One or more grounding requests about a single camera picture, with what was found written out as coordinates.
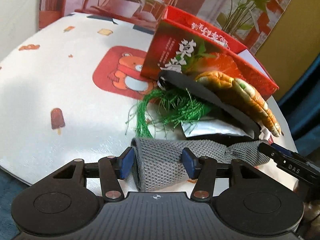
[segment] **metal pivot screw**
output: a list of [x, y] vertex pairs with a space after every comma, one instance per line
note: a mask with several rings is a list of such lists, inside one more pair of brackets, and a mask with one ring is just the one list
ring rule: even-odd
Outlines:
[[116, 190], [110, 190], [106, 193], [107, 198], [116, 199], [121, 197], [121, 193]]
[[198, 190], [195, 193], [193, 193], [193, 195], [196, 198], [207, 198], [207, 197], [209, 197], [209, 193], [207, 191], [204, 191], [204, 190]]

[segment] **white wall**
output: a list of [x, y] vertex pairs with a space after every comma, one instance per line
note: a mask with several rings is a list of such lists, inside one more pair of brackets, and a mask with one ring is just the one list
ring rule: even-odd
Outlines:
[[38, 30], [39, 0], [0, 0], [0, 62]]

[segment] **gray cloth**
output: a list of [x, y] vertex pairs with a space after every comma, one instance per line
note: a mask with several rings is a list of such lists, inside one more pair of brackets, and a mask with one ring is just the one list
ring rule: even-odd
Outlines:
[[231, 163], [242, 159], [252, 166], [267, 163], [270, 158], [258, 152], [258, 145], [266, 140], [243, 142], [226, 147], [210, 140], [156, 140], [134, 138], [131, 146], [135, 150], [133, 177], [140, 191], [150, 192], [179, 182], [187, 177], [180, 162], [183, 148], [188, 147], [197, 156], [208, 156], [218, 163]]

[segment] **red square print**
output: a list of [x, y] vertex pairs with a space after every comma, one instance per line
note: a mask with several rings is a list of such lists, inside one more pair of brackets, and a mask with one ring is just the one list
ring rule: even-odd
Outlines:
[[142, 99], [156, 82], [140, 76], [146, 52], [124, 46], [114, 46], [105, 54], [93, 73], [95, 85], [105, 91]]

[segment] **black strap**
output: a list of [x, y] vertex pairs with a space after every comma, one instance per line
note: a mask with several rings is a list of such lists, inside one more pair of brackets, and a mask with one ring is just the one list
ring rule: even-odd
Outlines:
[[187, 89], [192, 95], [220, 107], [243, 125], [253, 130], [254, 140], [259, 139], [261, 127], [255, 121], [234, 106], [223, 103], [216, 94], [202, 84], [195, 82], [193, 79], [182, 73], [172, 70], [162, 70], [158, 77], [159, 80], [164, 79], [165, 82], [169, 82], [182, 90]]

